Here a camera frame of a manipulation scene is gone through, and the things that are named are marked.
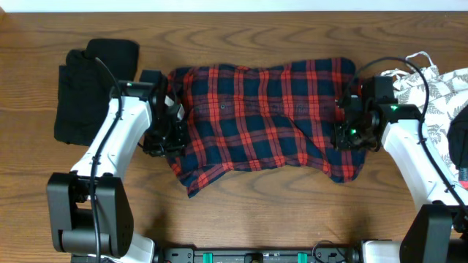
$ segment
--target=black cloth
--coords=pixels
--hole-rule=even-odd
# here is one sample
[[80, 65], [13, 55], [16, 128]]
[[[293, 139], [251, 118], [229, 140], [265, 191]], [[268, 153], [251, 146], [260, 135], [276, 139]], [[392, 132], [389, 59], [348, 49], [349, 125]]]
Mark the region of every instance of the black cloth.
[[71, 50], [58, 68], [56, 140], [90, 145], [107, 115], [112, 84], [104, 81], [94, 58], [101, 59], [118, 80], [133, 80], [139, 45], [123, 39], [93, 39], [86, 50]]
[[468, 167], [468, 107], [453, 119], [448, 129], [448, 152], [457, 169]]

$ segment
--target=white cloth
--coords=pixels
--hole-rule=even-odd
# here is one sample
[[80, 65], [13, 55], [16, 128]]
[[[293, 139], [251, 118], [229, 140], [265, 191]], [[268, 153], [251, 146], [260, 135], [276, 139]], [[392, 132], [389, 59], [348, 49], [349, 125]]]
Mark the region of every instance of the white cloth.
[[[437, 66], [432, 63], [426, 52], [421, 51], [407, 56], [407, 59], [417, 55], [426, 56], [431, 64], [421, 69], [429, 84], [429, 105], [426, 113], [429, 137], [445, 165], [455, 178], [458, 178], [458, 170], [448, 153], [447, 133], [450, 122], [468, 105], [468, 68], [440, 75]], [[416, 71], [408, 73], [394, 69], [385, 71], [381, 75], [396, 77], [393, 87], [399, 103], [415, 104], [420, 111], [423, 110], [426, 90], [423, 79]]]

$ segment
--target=cable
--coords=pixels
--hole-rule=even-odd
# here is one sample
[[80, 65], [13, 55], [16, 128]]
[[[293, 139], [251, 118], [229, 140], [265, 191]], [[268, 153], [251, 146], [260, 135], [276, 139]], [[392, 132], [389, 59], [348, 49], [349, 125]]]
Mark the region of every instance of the cable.
[[379, 63], [381, 61], [400, 61], [400, 62], [403, 62], [405, 63], [406, 65], [412, 67], [420, 76], [421, 78], [423, 79], [423, 82], [424, 82], [424, 87], [426, 89], [426, 99], [424, 101], [424, 107], [423, 107], [423, 112], [421, 113], [421, 117], [419, 119], [419, 125], [418, 125], [418, 137], [419, 137], [419, 141], [420, 141], [420, 144], [421, 146], [423, 146], [423, 149], [424, 149], [424, 152], [426, 153], [429, 161], [431, 162], [431, 164], [434, 166], [435, 170], [437, 171], [437, 173], [439, 174], [440, 176], [440, 179], [442, 179], [442, 181], [444, 182], [445, 186], [447, 186], [447, 190], [452, 194], [453, 198], [457, 201], [457, 203], [460, 204], [460, 208], [464, 211], [464, 214], [465, 216], [468, 216], [468, 209], [467, 209], [467, 206], [464, 204], [463, 200], [460, 198], [460, 196], [456, 193], [456, 191], [453, 189], [452, 185], [450, 184], [450, 182], [448, 181], [448, 179], [445, 177], [444, 173], [442, 172], [442, 170], [440, 169], [439, 165], [437, 165], [436, 161], [434, 160], [434, 158], [432, 157], [431, 153], [429, 152], [429, 149], [427, 148], [427, 145], [426, 145], [426, 138], [423, 137], [423, 123], [424, 123], [424, 118], [426, 116], [426, 111], [427, 111], [427, 108], [428, 108], [428, 105], [429, 105], [429, 84], [427, 83], [427, 80], [426, 78], [424, 77], [424, 74], [421, 72], [421, 70], [416, 66], [414, 65], [411, 61], [408, 61], [406, 59], [403, 59], [403, 58], [397, 58], [397, 57], [383, 57], [383, 58], [379, 58], [379, 59], [376, 59], [374, 61], [371, 61], [369, 63], [367, 63], [365, 66], [361, 67], [355, 74], [354, 76], [352, 77], [351, 81], [348, 82], [345, 90], [344, 90], [344, 93], [343, 93], [343, 96], [340, 98], [339, 100], [339, 106], [343, 106], [343, 100], [346, 99], [345, 97], [349, 96], [350, 95], [350, 87], [352, 85], [352, 83], [356, 80], [356, 78], [358, 78], [358, 76], [361, 74], [361, 72], [364, 70], [364, 69], [367, 69], [369, 68], [370, 66], [376, 64], [376, 63]]
[[333, 245], [333, 247], [336, 249], [336, 251], [338, 251], [338, 254], [340, 254], [340, 256], [342, 256], [343, 259], [344, 259], [344, 260], [341, 261], [341, 262], [345, 262], [345, 261], [346, 261], [346, 256], [344, 255], [344, 253], [341, 252], [341, 251], [338, 249], [338, 246], [336, 246], [336, 244], [333, 243], [333, 242], [331, 242], [330, 240], [321, 240], [321, 241], [317, 242], [317, 243], [314, 245], [314, 247], [313, 247], [313, 249], [312, 249], [312, 256], [314, 256], [314, 258], [315, 258], [316, 261], [318, 261], [319, 263], [324, 263], [321, 259], [317, 258], [317, 255], [315, 255], [315, 248], [316, 248], [320, 243], [324, 243], [324, 242], [328, 242], [328, 243], [330, 243], [331, 245]]
[[91, 165], [91, 177], [89, 181], [89, 196], [91, 197], [91, 212], [93, 214], [93, 221], [94, 221], [94, 235], [96, 236], [96, 262], [100, 263], [101, 262], [101, 234], [100, 234], [100, 229], [99, 229], [99, 218], [97, 215], [97, 204], [96, 204], [96, 172], [97, 172], [97, 165], [99, 164], [99, 158], [101, 156], [102, 149], [105, 146], [105, 143], [109, 139], [110, 135], [112, 134], [112, 131], [116, 127], [118, 120], [122, 116], [122, 96], [121, 96], [121, 91], [120, 87], [118, 86], [117, 80], [112, 76], [112, 73], [110, 70], [105, 66], [105, 64], [99, 59], [95, 58], [95, 61], [98, 66], [101, 67], [101, 69], [104, 69], [106, 71], [105, 75], [107, 78], [111, 78], [114, 84], [114, 88], [117, 89], [118, 91], [118, 110], [116, 113], [116, 118], [110, 125], [108, 131], [106, 132], [105, 136], [102, 138], [101, 143], [99, 144], [99, 147], [96, 150], [96, 154], [93, 156], [93, 163]]

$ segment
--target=red and blue plaid shirt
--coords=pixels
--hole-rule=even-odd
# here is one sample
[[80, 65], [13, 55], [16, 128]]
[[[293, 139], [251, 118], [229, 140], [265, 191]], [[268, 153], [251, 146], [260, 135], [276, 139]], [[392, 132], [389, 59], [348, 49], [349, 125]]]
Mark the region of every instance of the red and blue plaid shirt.
[[344, 117], [335, 100], [354, 73], [345, 58], [176, 69], [169, 89], [186, 110], [190, 141], [183, 157], [167, 161], [189, 197], [230, 170], [308, 166], [337, 183], [354, 180], [366, 152], [331, 144], [333, 124]]

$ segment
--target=tabletop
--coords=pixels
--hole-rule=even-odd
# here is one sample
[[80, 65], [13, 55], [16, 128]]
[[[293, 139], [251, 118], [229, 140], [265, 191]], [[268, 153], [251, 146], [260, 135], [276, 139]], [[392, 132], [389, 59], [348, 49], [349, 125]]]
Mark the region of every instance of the tabletop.
[[[63, 13], [0, 20], [0, 262], [69, 262], [50, 238], [45, 187], [86, 152], [53, 138], [58, 69], [97, 37], [140, 44], [141, 69], [230, 63], [275, 66], [344, 56], [428, 52], [441, 72], [468, 66], [468, 14], [458, 12]], [[404, 69], [386, 63], [366, 70]], [[333, 183], [309, 167], [229, 172], [189, 199], [163, 158], [135, 152], [125, 189], [135, 230], [161, 245], [306, 248], [319, 240], [400, 240], [415, 217], [384, 151], [358, 178]]]

